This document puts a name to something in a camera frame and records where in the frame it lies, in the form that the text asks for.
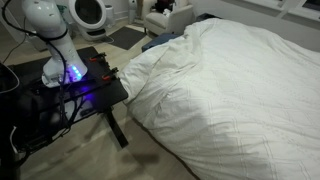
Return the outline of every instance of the white robotic arm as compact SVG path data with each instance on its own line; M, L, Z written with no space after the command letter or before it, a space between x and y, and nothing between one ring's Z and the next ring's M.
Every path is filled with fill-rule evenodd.
M43 38L56 38L67 31L54 0L22 0L22 9L36 32ZM51 41L66 60L65 84L80 81L87 67L80 59L69 34ZM63 60L57 50L47 45L52 57L43 67L42 81L47 87L59 86L64 74Z

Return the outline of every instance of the carpet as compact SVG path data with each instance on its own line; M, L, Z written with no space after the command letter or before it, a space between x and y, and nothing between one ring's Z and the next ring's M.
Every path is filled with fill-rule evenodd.
M132 46L144 38L145 34L128 27L123 27L111 34L109 37L114 39L114 42L111 45L129 50Z

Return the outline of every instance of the white bedsheet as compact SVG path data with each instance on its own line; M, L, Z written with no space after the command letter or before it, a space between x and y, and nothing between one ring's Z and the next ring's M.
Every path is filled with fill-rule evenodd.
M211 19L120 78L132 115L201 179L320 179L319 53Z

